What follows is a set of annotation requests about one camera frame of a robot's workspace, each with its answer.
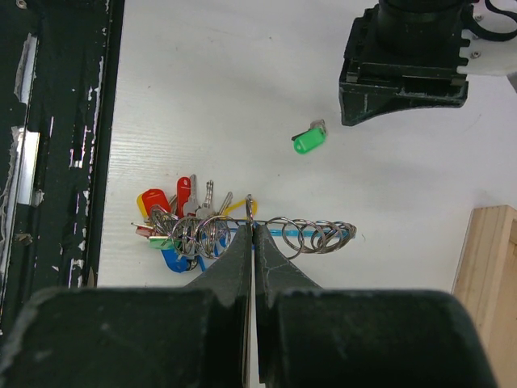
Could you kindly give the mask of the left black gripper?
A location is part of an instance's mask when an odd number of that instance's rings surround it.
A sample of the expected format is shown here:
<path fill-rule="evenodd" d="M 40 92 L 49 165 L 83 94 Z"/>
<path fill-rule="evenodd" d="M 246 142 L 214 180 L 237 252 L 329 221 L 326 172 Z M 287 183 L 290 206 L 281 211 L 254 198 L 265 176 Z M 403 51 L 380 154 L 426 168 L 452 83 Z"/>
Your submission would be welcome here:
<path fill-rule="evenodd" d="M 355 126 L 418 108 L 459 108 L 464 3 L 377 3 L 354 20 L 338 80 L 341 121 Z"/>

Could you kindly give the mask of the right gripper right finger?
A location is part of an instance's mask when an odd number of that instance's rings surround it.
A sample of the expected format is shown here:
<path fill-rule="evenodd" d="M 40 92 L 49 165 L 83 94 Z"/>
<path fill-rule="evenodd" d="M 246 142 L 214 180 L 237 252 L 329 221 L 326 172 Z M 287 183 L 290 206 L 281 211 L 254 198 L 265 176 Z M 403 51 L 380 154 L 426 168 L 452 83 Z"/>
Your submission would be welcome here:
<path fill-rule="evenodd" d="M 466 309 L 424 289 L 323 289 L 254 229 L 259 380 L 268 387 L 494 387 Z"/>

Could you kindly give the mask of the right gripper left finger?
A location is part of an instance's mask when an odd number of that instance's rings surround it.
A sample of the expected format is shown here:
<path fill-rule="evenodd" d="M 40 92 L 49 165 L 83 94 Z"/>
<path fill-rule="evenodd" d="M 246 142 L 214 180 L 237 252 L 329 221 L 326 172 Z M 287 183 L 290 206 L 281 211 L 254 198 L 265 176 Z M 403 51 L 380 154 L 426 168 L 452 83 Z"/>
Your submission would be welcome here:
<path fill-rule="evenodd" d="M 252 232 L 180 288 L 44 289 L 1 351 L 4 387 L 247 387 Z"/>

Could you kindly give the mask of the metal key organizer with keys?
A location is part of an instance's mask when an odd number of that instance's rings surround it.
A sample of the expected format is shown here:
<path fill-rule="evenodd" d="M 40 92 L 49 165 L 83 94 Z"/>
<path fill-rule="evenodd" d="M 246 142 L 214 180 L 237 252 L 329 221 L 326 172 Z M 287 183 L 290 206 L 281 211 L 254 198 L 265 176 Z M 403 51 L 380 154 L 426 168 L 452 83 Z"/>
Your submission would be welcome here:
<path fill-rule="evenodd" d="M 243 225 L 266 226 L 274 237 L 293 251 L 303 254 L 329 254 L 344 248 L 356 235 L 356 227 L 345 221 L 310 221 L 303 218 L 273 217 L 259 220 L 258 205 L 252 196 L 233 203 L 228 192 L 222 205 L 213 207 L 213 186 L 206 183 L 204 201 L 199 201 L 197 176 L 179 178 L 176 192 L 168 196 L 160 188 L 150 188 L 136 199 L 142 223 L 135 233 L 148 247 L 161 252 L 166 266 L 176 273 L 204 271 L 209 260 L 219 259 L 229 248 Z"/>

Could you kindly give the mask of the key with green tag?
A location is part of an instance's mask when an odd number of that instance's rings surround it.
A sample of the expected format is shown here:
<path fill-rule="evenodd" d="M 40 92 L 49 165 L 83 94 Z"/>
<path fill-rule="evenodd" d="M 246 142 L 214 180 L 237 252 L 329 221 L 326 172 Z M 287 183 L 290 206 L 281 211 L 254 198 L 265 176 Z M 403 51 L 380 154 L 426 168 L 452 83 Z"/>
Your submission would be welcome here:
<path fill-rule="evenodd" d="M 298 154 L 307 154 L 321 146 L 326 138 L 325 121 L 315 120 L 310 124 L 309 129 L 292 137 L 293 148 Z"/>

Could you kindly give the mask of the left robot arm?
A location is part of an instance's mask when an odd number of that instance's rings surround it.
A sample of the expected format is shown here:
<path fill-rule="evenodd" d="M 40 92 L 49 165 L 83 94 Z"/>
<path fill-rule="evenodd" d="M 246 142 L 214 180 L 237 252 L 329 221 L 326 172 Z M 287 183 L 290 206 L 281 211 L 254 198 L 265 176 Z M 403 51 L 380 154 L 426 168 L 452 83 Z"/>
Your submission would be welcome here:
<path fill-rule="evenodd" d="M 354 20 L 338 80 L 341 121 L 355 126 L 418 108 L 460 108 L 465 1 L 379 1 Z"/>

